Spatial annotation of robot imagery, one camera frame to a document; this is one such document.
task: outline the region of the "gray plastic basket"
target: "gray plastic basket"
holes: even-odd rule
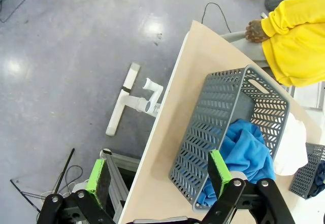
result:
[[[208,152],[220,148],[229,124],[244,119],[258,125],[274,158],[288,112],[288,101],[254,66],[206,77],[169,175],[194,211],[210,208],[197,199],[208,178]]]
[[[319,164],[325,161],[325,146],[306,143],[306,149],[308,164],[297,170],[289,188],[291,192],[304,199],[308,199]]]

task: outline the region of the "person's hand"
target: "person's hand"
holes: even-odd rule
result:
[[[260,43],[270,37],[263,31],[261,20],[253,20],[249,22],[249,25],[246,27],[245,38],[250,42]]]

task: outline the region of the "gray pants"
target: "gray pants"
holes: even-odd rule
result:
[[[245,39],[245,32],[230,33],[223,35],[222,37],[274,78],[274,74],[264,56],[261,43],[252,43],[247,41]]]

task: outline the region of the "perforated basket side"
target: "perforated basket side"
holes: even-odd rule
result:
[[[244,69],[209,74],[203,85],[170,179],[193,204],[207,179],[208,152],[219,148],[234,110]]]
[[[289,102],[253,66],[247,68],[241,91],[254,100],[250,121],[259,126],[265,145],[274,158],[288,117]]]
[[[325,146],[306,143],[308,164],[295,173],[289,190],[307,199],[320,161],[325,161]]]

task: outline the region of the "basket handle hole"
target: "basket handle hole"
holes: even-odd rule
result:
[[[253,85],[254,87],[256,87],[262,93],[265,93],[265,94],[270,93],[265,88],[263,88],[262,85],[260,85],[258,82],[256,82],[254,79],[248,79],[248,82],[250,82],[251,85]]]

